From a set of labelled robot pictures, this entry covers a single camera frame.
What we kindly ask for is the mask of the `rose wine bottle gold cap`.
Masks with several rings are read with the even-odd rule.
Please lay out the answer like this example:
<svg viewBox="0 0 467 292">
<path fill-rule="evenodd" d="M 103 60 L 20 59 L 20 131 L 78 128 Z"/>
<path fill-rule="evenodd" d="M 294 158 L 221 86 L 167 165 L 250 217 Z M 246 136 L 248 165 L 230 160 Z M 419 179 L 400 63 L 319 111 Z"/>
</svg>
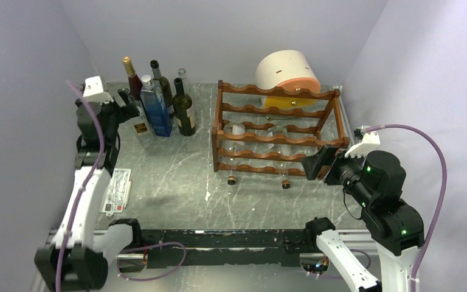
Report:
<svg viewBox="0 0 467 292">
<path fill-rule="evenodd" d="M 129 56 L 125 56 L 122 58 L 122 64 L 126 70 L 126 74 L 128 76 L 128 84 L 130 88 L 131 95 L 136 100 L 141 100 L 140 92 L 142 89 L 142 82 L 139 76 L 136 73 L 136 70 L 132 64 L 132 61 Z"/>
</svg>

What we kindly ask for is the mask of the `blue glass bottle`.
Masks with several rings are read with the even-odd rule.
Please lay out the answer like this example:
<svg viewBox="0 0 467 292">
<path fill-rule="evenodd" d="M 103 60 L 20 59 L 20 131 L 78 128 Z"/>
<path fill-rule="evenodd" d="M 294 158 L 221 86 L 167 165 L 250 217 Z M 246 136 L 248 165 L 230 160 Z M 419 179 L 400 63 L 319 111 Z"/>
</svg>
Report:
<svg viewBox="0 0 467 292">
<path fill-rule="evenodd" d="M 170 119 L 160 83 L 148 74 L 143 75 L 140 80 L 142 82 L 140 98 L 155 135 L 170 137 L 173 122 Z"/>
</svg>

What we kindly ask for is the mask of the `clear bottle orange label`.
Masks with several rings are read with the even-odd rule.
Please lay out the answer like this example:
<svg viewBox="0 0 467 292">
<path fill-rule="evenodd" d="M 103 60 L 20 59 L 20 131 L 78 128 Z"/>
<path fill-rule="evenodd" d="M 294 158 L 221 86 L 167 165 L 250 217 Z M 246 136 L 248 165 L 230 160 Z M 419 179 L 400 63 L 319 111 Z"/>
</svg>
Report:
<svg viewBox="0 0 467 292">
<path fill-rule="evenodd" d="M 141 101 L 135 100 L 133 103 L 136 109 L 133 112 L 133 117 L 130 118 L 130 122 L 133 125 L 137 140 L 143 145 L 152 140 L 153 129 Z"/>
</svg>

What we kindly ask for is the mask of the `green wine bottle silver cap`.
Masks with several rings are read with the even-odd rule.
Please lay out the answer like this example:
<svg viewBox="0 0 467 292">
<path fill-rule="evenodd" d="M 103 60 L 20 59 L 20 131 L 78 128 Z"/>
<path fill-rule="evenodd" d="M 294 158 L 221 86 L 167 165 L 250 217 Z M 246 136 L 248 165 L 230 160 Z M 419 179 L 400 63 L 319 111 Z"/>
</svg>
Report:
<svg viewBox="0 0 467 292">
<path fill-rule="evenodd" d="M 153 71 L 154 79 L 160 83 L 169 116 L 173 118 L 175 116 L 175 111 L 173 108 L 173 94 L 171 91 L 170 82 L 165 76 L 162 75 L 159 62 L 157 60 L 151 60 L 150 66 Z"/>
</svg>

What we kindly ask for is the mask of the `clear glass bottle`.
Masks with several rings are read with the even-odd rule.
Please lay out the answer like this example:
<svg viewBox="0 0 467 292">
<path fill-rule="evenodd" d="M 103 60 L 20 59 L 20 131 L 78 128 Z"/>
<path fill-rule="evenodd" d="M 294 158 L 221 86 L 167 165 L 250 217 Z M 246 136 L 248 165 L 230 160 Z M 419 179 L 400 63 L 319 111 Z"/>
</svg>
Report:
<svg viewBox="0 0 467 292">
<path fill-rule="evenodd" d="M 185 68 L 179 68 L 179 69 L 178 69 L 178 76 L 179 76 L 179 78 L 182 79 L 182 82 L 183 82 L 183 83 L 187 83 L 187 82 L 188 82 L 187 71 L 186 71 Z"/>
</svg>

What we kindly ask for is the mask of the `dark wine bottle white label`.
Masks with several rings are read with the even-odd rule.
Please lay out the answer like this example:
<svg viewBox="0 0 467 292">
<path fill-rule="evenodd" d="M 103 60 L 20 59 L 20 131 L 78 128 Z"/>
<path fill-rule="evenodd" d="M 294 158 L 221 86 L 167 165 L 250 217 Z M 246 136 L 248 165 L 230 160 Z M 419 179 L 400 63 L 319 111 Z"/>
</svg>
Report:
<svg viewBox="0 0 467 292">
<path fill-rule="evenodd" d="M 183 79 L 174 79 L 176 94 L 173 97 L 173 108 L 179 132 L 183 136 L 193 136 L 196 133 L 196 115 L 191 97 L 184 90 Z"/>
</svg>

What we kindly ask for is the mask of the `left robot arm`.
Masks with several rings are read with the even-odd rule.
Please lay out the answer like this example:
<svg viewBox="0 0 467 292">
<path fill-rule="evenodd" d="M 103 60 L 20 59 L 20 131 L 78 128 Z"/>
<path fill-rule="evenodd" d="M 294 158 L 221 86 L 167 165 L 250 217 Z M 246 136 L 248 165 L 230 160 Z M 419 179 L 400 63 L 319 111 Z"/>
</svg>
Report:
<svg viewBox="0 0 467 292">
<path fill-rule="evenodd" d="M 36 251 L 34 262 L 50 291 L 101 289 L 110 264 L 124 249 L 142 249 L 144 236 L 137 219 L 114 220 L 102 235 L 95 221 L 116 167 L 120 150 L 118 127 L 139 117 L 139 103 L 127 89 L 111 97 L 91 100 L 86 88 L 77 99 L 78 137 L 74 186 L 63 221 L 51 242 Z"/>
</svg>

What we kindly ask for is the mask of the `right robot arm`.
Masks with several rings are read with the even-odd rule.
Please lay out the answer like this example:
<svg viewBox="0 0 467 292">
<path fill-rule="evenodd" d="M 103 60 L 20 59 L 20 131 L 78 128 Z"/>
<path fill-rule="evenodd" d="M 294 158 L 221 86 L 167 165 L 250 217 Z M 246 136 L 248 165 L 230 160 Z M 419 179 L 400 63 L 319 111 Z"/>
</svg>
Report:
<svg viewBox="0 0 467 292">
<path fill-rule="evenodd" d="M 374 276 L 356 258 L 341 239 L 334 224 L 326 217 L 306 223 L 304 245 L 322 252 L 334 265 L 350 291 L 412 291 L 412 270 L 424 245 L 421 215 L 401 199 L 406 171 L 393 154 L 373 150 L 351 157 L 329 145 L 315 155 L 302 158 L 308 180 L 329 171 L 324 183 L 342 186 L 361 207 L 358 217 L 375 241 L 381 264 L 381 277 Z"/>
</svg>

